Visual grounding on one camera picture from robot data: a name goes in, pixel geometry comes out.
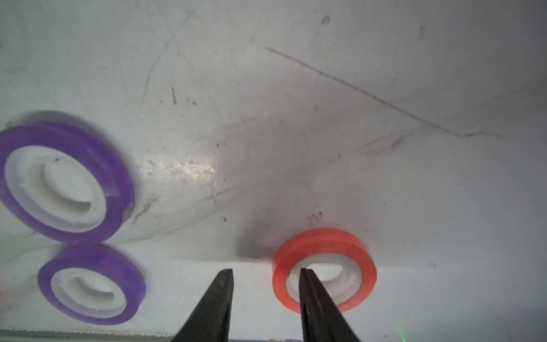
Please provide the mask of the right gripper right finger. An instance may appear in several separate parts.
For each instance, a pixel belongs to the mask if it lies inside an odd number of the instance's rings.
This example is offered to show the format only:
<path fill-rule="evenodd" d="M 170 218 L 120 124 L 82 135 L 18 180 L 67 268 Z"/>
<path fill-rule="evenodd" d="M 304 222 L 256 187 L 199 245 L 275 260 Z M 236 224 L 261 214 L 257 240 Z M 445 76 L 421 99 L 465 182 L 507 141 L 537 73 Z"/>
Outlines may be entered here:
<path fill-rule="evenodd" d="M 301 269 L 299 298 L 305 342 L 359 342 L 312 269 Z"/>

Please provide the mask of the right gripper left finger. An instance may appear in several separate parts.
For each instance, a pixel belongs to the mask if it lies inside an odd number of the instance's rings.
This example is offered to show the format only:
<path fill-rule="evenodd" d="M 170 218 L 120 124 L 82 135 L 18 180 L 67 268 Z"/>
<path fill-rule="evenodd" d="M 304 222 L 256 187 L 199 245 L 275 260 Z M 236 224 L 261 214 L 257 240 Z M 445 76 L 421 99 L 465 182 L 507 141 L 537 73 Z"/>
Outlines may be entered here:
<path fill-rule="evenodd" d="M 233 290 L 233 271 L 223 269 L 172 341 L 228 341 Z"/>

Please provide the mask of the red tape roll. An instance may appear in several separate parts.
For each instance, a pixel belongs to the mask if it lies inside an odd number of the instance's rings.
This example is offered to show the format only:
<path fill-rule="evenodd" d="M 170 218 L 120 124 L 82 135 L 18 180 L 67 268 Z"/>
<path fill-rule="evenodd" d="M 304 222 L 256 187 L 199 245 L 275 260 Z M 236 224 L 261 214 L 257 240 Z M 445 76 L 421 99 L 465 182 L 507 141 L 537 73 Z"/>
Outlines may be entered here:
<path fill-rule="evenodd" d="M 340 229 L 319 228 L 290 238 L 273 258 L 272 287 L 276 298 L 289 310 L 300 313 L 299 275 L 314 264 L 337 264 L 339 276 L 322 285 L 341 312 L 354 309 L 367 299 L 377 282 L 377 269 L 366 246 Z"/>

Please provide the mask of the purple tape roll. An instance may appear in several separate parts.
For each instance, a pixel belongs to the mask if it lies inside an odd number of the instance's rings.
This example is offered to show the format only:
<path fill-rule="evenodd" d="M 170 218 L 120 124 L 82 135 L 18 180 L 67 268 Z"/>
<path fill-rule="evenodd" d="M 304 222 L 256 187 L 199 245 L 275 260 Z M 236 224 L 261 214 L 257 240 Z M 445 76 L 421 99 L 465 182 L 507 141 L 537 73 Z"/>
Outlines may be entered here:
<path fill-rule="evenodd" d="M 57 195 L 46 183 L 46 165 L 79 172 L 93 199 Z M 74 125 L 39 121 L 1 131 L 1 201 L 51 239 L 94 245 L 130 218 L 135 190 L 127 168 L 101 139 Z"/>
<path fill-rule="evenodd" d="M 139 269 L 101 245 L 62 249 L 39 270 L 38 287 L 60 312 L 97 325 L 131 320 L 147 291 Z"/>

